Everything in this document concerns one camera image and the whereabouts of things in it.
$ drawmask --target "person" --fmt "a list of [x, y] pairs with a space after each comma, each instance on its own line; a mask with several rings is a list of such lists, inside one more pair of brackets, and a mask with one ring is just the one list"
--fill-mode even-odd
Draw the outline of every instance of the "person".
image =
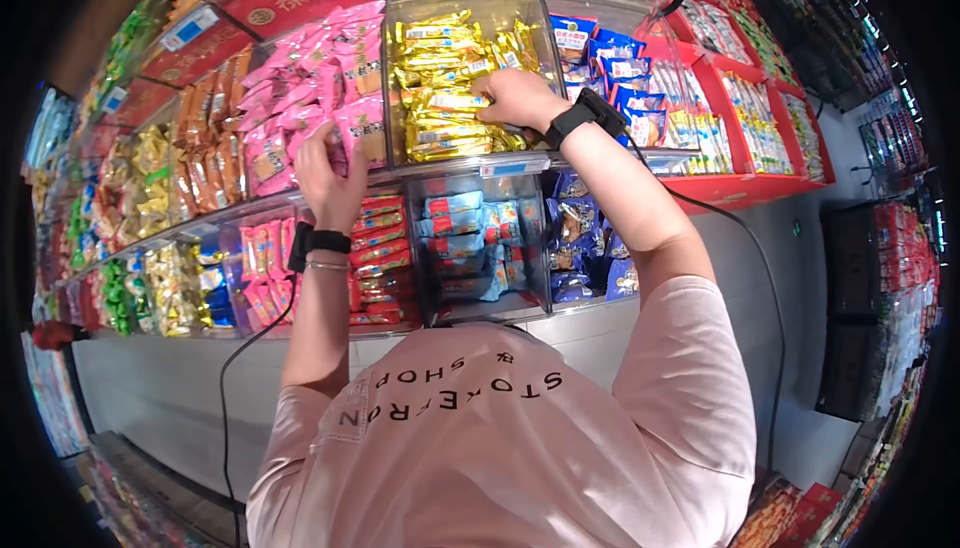
[[[477, 113], [543, 133], [570, 104], [503, 70]], [[366, 186], [323, 137], [296, 155], [318, 229], [348, 234]], [[612, 393], [522, 331], [409, 334], [348, 379], [346, 274], [308, 267], [269, 446], [246, 503], [252, 546], [726, 546], [743, 520], [753, 404], [704, 243], [595, 123], [562, 155], [630, 249], [640, 312]], [[308, 260], [343, 265], [316, 250]]]
[[33, 345], [40, 350], [63, 350], [74, 341], [90, 339], [90, 331], [79, 325], [58, 320], [44, 320], [33, 326], [30, 332]]

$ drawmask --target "pink t-shirt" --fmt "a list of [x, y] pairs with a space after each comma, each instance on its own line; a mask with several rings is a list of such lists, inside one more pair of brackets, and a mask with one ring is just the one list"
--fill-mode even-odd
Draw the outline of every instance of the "pink t-shirt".
[[416, 331], [334, 400], [282, 390], [259, 546], [726, 546], [757, 444], [714, 283], [644, 301], [612, 395], [489, 323]]

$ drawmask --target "store aisle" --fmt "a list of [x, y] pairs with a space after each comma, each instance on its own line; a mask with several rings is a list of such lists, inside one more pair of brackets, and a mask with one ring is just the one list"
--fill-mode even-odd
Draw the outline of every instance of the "store aisle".
[[[739, 213], [766, 246], [785, 314], [787, 357], [776, 423], [774, 467], [800, 488], [834, 481], [858, 425], [813, 410], [826, 337], [826, 272], [820, 206], [867, 199], [867, 173], [849, 169], [866, 159], [856, 127], [827, 108], [820, 119], [838, 183]], [[794, 221], [800, 233], [795, 235]], [[770, 413], [780, 358], [772, 294], [756, 249], [725, 218], [694, 218], [743, 355], [756, 411], [757, 461], [766, 459]], [[614, 303], [528, 323], [575, 369], [609, 388], [637, 318], [638, 302]], [[351, 375], [383, 356], [397, 340], [352, 344]], [[239, 341], [119, 338], [98, 334], [74, 351], [86, 405], [97, 432], [113, 430], [164, 464], [222, 493], [223, 431], [217, 379]], [[284, 342], [261, 341], [226, 375], [230, 413], [230, 477], [240, 499], [255, 480], [266, 449], [280, 384]]]

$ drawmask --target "black wristband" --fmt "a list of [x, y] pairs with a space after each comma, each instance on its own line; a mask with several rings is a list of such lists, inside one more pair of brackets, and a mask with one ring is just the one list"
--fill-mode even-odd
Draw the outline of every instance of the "black wristband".
[[582, 104], [575, 104], [573, 108], [559, 115], [550, 122], [550, 128], [546, 130], [543, 136], [546, 138], [547, 146], [553, 149], [560, 149], [560, 144], [564, 142], [567, 135], [585, 122], [594, 122], [597, 116], [593, 110]]

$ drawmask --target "clear acrylic bin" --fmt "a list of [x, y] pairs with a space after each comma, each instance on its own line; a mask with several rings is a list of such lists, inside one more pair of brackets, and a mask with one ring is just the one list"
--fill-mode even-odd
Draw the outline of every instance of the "clear acrylic bin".
[[[510, 322], [538, 318], [552, 312], [549, 265], [546, 250], [546, 215], [539, 175], [481, 178], [476, 174], [426, 180], [407, 180], [407, 214], [413, 235], [414, 273], [420, 289], [421, 312], [426, 327], [468, 320]], [[523, 259], [528, 289], [500, 295], [496, 302], [480, 300], [444, 301], [440, 279], [433, 263], [435, 256], [422, 242], [418, 221], [425, 218], [426, 198], [482, 191], [485, 202], [515, 200], [524, 240]]]
[[[555, 94], [565, 95], [560, 58], [551, 38], [550, 21], [543, 0], [395, 0], [387, 4], [385, 27], [391, 30], [396, 28], [397, 23], [414, 23], [467, 9], [472, 13], [469, 22], [479, 23], [485, 38], [492, 39], [498, 31], [512, 31], [517, 19], [530, 26], [540, 74]], [[408, 164], [404, 142], [406, 112], [401, 104], [401, 86], [393, 75], [394, 66], [400, 60], [398, 46], [393, 43], [395, 38], [390, 33], [388, 36], [388, 162], [393, 167], [400, 167]]]

